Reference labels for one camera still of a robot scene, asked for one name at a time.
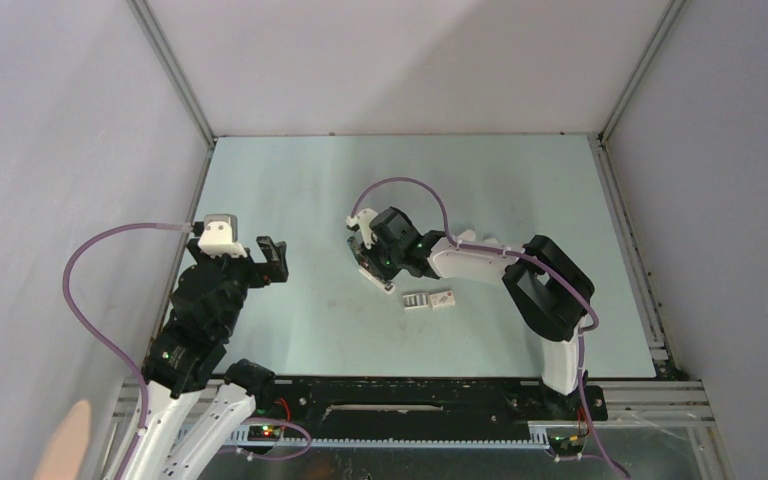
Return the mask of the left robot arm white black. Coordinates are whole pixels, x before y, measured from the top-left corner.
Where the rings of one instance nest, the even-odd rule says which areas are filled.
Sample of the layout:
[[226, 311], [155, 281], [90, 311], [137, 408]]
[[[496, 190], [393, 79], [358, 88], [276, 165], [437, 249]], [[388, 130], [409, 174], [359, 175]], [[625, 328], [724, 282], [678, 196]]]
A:
[[240, 360], [228, 369], [209, 408], [184, 438], [177, 437], [226, 354], [249, 291], [289, 276], [285, 242], [258, 237], [261, 262], [239, 244], [203, 250], [202, 242], [195, 238], [186, 245], [194, 263], [178, 278], [169, 320], [142, 369], [147, 390], [127, 429], [137, 442], [116, 452], [107, 479], [196, 479], [233, 430], [275, 406], [274, 373]]

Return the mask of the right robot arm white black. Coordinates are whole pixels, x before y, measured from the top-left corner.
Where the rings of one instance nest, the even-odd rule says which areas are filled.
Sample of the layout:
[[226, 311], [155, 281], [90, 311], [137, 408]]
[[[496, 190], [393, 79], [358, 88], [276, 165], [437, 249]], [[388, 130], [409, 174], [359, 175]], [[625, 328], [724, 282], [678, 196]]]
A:
[[407, 215], [390, 207], [349, 216], [347, 243], [360, 272], [386, 293], [402, 272], [416, 278], [466, 279], [502, 286], [528, 328], [541, 340], [545, 411], [566, 418], [582, 403], [583, 375], [578, 336], [595, 292], [592, 281], [550, 238], [534, 236], [520, 249], [467, 230], [448, 238], [440, 230], [420, 233]]

